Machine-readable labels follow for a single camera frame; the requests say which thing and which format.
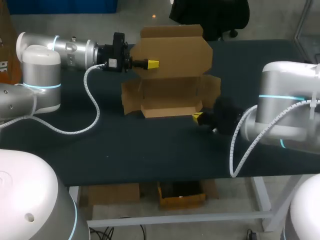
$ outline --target table leg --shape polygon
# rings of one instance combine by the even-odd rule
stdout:
[[[293,175],[290,177],[280,196],[277,198],[275,203],[272,205],[271,212],[272,217],[265,218],[262,221],[263,230],[265,232],[275,231],[280,222],[284,219],[289,209],[290,203],[297,188],[305,181],[303,175]]]
[[[303,23],[305,21],[305,18],[307,17],[307,13],[308,13],[311,5],[313,4],[313,1],[314,0],[305,0],[305,4],[304,4],[304,8],[303,8],[303,11],[302,11],[302,14],[301,14],[301,18],[300,18],[300,21],[299,21],[299,24],[298,24],[298,27],[296,29],[296,32],[295,32],[295,35],[294,35],[294,39],[293,39],[293,41],[294,41],[296,47],[298,48],[300,54],[306,60],[310,60],[310,59],[309,59],[307,53],[305,52],[303,46],[301,45],[301,43],[299,41],[299,37],[300,37],[300,34],[301,34]]]
[[[251,177],[252,187],[260,211],[270,211],[271,203],[266,189],[265,181],[262,176]]]
[[[73,198],[75,203],[78,204],[79,199],[80,199],[80,187],[79,186],[71,186],[69,188],[69,194],[71,195],[71,197]]]

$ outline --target black cable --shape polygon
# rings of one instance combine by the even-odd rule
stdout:
[[[91,227],[89,227],[89,229],[90,229],[90,234],[97,234],[97,235],[98,235],[98,237],[99,237],[99,239],[100,239],[100,240],[102,240],[102,238],[101,238],[101,236],[100,236],[100,234],[99,234],[99,232],[98,232],[98,231],[94,230],[94,229],[93,229],[93,228],[91,228]]]
[[[123,216],[123,217],[120,217],[119,219],[131,219],[131,217],[129,217],[129,216]],[[140,227],[141,227],[142,233],[143,233],[143,240],[146,240],[146,239],[147,239],[147,236],[146,236],[144,227],[143,227],[141,224],[140,224]]]
[[[124,216],[124,217],[120,217],[120,219],[130,219],[131,217],[129,216]],[[140,227],[142,229],[142,233],[143,233],[143,240],[147,240],[147,235],[146,235],[146,232],[145,232],[145,229],[144,227],[140,224]],[[91,234],[97,234],[99,236],[99,239],[100,240],[112,240],[112,236],[114,235],[114,231],[115,231],[115,228],[112,227],[109,231],[109,233],[107,233],[109,227],[107,226],[106,229],[104,230],[104,232],[102,231],[99,231],[99,230],[95,230],[91,227],[89,227],[90,229],[90,233]]]
[[[91,234],[97,234],[97,235],[99,236],[99,239],[100,239],[100,240],[104,240],[105,237],[106,237],[107,240],[111,240],[111,239],[109,238],[109,236],[108,236],[107,234],[105,234],[104,232],[99,231],[99,230],[95,230],[95,229],[93,229],[93,228],[91,228],[91,227],[89,227],[89,229],[90,229],[90,233],[91,233]]]

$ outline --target open cardboard box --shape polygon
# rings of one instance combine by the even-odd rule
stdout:
[[[156,60],[159,67],[133,68],[140,78],[122,83],[124,114],[142,111],[146,118],[183,116],[212,108],[221,80],[203,74],[212,66],[213,50],[200,25],[142,29],[130,51],[134,60]]]

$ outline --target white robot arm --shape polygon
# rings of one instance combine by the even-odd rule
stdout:
[[[54,170],[30,153],[0,149],[0,213],[1,240],[90,240]]]

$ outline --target gray floor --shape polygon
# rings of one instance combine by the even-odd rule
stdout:
[[[250,21],[236,40],[292,39],[305,0],[248,0]],[[123,32],[130,44],[139,39],[143,26],[174,25],[168,18],[170,0],[119,0],[116,14],[13,15],[18,33],[34,32],[76,36],[112,43],[114,32]]]
[[[267,191],[273,203],[287,183],[288,176],[265,177]],[[228,213],[257,211],[257,203],[253,194],[252,185],[247,178],[217,179],[216,186],[219,199],[210,199],[200,208],[188,210],[159,210],[156,186],[154,183],[141,184],[142,192],[147,195],[139,203],[96,205],[93,208],[93,219],[113,219],[120,217],[150,217],[180,214]],[[263,232],[261,220],[197,222],[179,224],[147,225],[147,239],[186,240],[245,240],[247,229],[258,232],[260,240],[279,240],[282,226],[275,232]],[[114,240],[142,239],[139,226],[116,227]]]
[[[294,37],[305,0],[248,0],[250,21],[239,30],[236,40],[292,39]],[[13,15],[12,21],[18,33],[34,32],[63,37],[77,36],[96,40],[101,44],[112,43],[114,32],[125,33],[130,44],[136,43],[143,26],[174,25],[168,18],[170,0],[119,0],[116,14],[63,14],[63,15]],[[288,177],[266,177],[266,187],[271,200],[284,187]],[[250,211],[256,209],[252,189],[248,180],[218,179],[219,200],[210,200],[204,207],[186,213],[218,213]],[[95,206],[94,219],[117,218],[123,216],[157,216],[182,214],[181,211],[163,212],[153,199],[142,199],[138,204]],[[260,240],[278,240],[280,231],[263,233],[260,220],[202,222],[148,225],[147,239],[204,239],[204,240],[244,240],[251,228],[260,232]],[[116,227],[114,240],[140,240],[138,226]]]

